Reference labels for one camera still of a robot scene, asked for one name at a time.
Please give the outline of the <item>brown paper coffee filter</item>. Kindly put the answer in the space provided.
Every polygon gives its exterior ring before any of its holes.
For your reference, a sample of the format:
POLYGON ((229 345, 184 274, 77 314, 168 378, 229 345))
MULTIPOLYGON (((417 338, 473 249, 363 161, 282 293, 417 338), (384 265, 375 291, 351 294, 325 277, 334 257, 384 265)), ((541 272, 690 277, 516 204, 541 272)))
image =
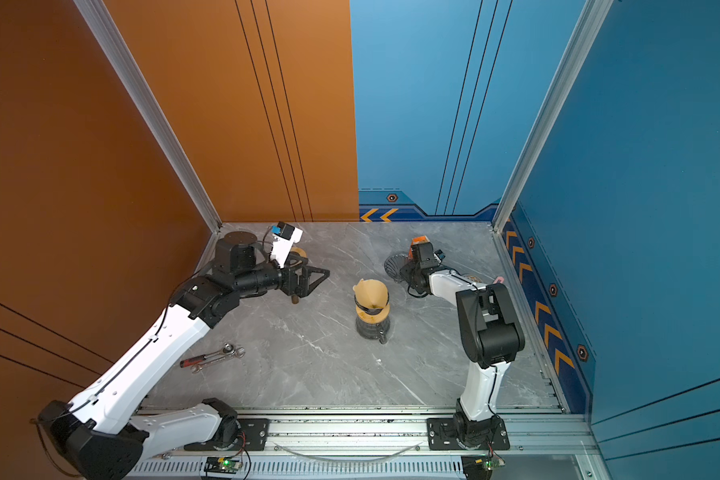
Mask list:
POLYGON ((389 290, 379 280, 360 280, 353 287, 353 293, 354 302, 359 302, 365 307, 383 307, 390 303, 389 290))

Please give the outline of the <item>grey ribbed glass pitcher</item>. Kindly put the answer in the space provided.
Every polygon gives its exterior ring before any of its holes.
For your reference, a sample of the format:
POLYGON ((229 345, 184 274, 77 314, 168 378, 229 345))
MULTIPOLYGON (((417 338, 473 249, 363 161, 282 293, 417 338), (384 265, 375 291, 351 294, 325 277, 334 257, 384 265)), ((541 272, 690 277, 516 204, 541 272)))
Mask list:
POLYGON ((361 337, 368 340, 377 340, 381 344, 386 344, 391 328, 391 320, 387 318, 378 323, 369 323, 357 317, 355 328, 361 337))

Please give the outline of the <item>orange coffee filter box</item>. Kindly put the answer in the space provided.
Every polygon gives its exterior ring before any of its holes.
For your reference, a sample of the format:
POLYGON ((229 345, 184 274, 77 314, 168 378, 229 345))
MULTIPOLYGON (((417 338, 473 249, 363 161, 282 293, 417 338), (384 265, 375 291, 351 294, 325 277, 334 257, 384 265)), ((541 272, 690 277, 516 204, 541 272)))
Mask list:
POLYGON ((419 237, 414 238, 414 239, 411 241, 411 245, 428 243, 428 242, 430 242, 429 238, 424 235, 424 236, 419 236, 419 237))

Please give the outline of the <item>blue glass dripper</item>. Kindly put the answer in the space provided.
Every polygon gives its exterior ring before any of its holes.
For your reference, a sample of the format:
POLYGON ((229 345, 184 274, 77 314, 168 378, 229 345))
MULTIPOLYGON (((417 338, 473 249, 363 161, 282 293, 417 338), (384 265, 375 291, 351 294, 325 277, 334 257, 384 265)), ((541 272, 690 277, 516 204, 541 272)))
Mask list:
POLYGON ((369 323, 378 323, 384 320, 390 312, 390 304, 387 303, 383 307, 365 307, 359 302, 355 302, 357 315, 364 321, 369 323))

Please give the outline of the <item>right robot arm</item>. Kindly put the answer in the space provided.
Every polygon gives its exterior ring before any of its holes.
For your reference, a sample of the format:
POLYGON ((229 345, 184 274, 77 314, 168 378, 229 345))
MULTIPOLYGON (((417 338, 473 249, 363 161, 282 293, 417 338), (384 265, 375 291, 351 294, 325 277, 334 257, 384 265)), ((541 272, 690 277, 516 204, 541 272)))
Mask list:
POLYGON ((454 423, 462 442, 501 424, 498 393, 505 374, 525 347, 525 336, 506 285, 478 282, 443 264, 430 240, 411 242, 400 275, 416 294, 443 299, 457 311, 462 348, 470 361, 454 423))

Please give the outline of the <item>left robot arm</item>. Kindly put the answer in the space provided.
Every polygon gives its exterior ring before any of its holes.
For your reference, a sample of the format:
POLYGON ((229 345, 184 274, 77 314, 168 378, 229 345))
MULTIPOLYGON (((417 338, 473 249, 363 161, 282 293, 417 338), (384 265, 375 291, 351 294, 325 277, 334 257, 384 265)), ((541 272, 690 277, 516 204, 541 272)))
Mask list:
POLYGON ((301 229, 280 222, 269 242, 234 231, 220 238, 213 258, 179 284, 159 318, 101 377, 68 402, 52 401, 37 416, 49 439, 84 479, 122 479, 141 461, 195 443, 236 447, 237 411, 209 398, 169 413, 137 409, 156 383, 241 301, 271 290, 305 298, 326 280, 294 251, 301 229), (310 277, 317 275, 318 281, 310 277))

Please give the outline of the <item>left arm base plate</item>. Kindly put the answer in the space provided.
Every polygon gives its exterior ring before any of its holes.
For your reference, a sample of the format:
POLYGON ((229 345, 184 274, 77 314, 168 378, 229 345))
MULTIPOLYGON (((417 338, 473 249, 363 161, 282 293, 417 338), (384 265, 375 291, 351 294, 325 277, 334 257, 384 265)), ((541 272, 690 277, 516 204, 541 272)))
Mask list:
POLYGON ((223 419, 212 437, 183 447, 185 451, 263 451, 270 421, 266 418, 223 419))

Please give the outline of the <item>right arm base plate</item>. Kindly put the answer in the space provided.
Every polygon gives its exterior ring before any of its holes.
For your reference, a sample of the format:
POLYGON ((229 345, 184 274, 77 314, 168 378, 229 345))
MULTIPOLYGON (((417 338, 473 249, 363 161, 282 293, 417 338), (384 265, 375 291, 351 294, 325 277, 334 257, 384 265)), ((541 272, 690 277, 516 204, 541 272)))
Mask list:
POLYGON ((498 416, 469 421, 456 415, 426 420, 429 449, 508 451, 511 448, 504 420, 498 416))

